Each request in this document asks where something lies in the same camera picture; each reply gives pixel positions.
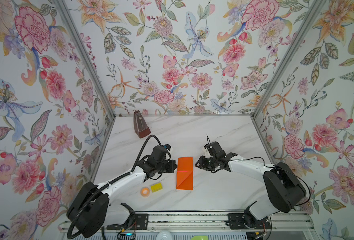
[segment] white marble table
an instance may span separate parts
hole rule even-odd
[[[173,148],[172,159],[193,157],[194,163],[203,155],[202,147],[217,141],[226,153],[245,158],[268,156],[249,116],[168,116],[144,117],[152,134],[161,144]],[[133,129],[133,117],[117,117],[94,183],[100,183],[129,170],[146,138],[139,139]],[[142,156],[150,154],[155,139],[151,138]],[[163,189],[144,198],[144,186],[161,182]],[[147,180],[115,202],[129,204],[136,211],[151,210],[235,210],[245,209],[265,189],[264,185],[245,175],[220,170],[215,174],[194,167],[193,191],[176,189],[176,173],[164,174],[158,180]]]

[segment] yellow block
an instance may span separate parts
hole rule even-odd
[[[151,186],[151,189],[152,189],[152,192],[156,192],[156,191],[162,189],[162,185],[161,185],[161,183],[157,183],[157,184]]]

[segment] white round object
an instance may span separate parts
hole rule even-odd
[[[173,240],[172,234],[168,231],[161,231],[155,240]]]

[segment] starfish-shaped orange flower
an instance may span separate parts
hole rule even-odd
[[[285,114],[288,115],[287,114],[287,109],[285,108],[285,102],[287,102],[289,104],[290,104],[290,102],[285,97],[290,93],[290,91],[292,90],[294,85],[295,84],[292,85],[292,87],[289,89],[289,91],[284,96],[281,96],[280,94],[275,94],[275,95],[271,96],[271,98],[275,97],[275,99],[277,100],[276,103],[273,103],[273,105],[275,105],[275,104],[276,105],[274,107],[272,107],[272,108],[277,108],[282,103],[282,105],[284,106]]]
[[[132,86],[130,86],[130,85],[128,84],[128,83],[130,83],[130,82],[132,82],[132,81],[124,82],[124,77],[122,76],[122,72],[121,72],[120,68],[118,68],[118,70],[120,71],[121,82],[120,82],[119,84],[114,85],[114,86],[112,87],[112,90],[110,91],[109,94],[111,94],[112,91],[113,91],[115,88],[122,87],[122,89],[123,89],[122,97],[123,97],[123,96],[125,95],[125,86],[130,87],[130,88],[134,88],[134,89],[138,89],[138,88],[132,87]]]

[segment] brown wooden metronome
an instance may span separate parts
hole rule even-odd
[[[134,112],[134,131],[137,133],[138,137],[143,138],[148,136],[151,133],[148,125],[145,122],[145,119],[142,117],[140,111]]]

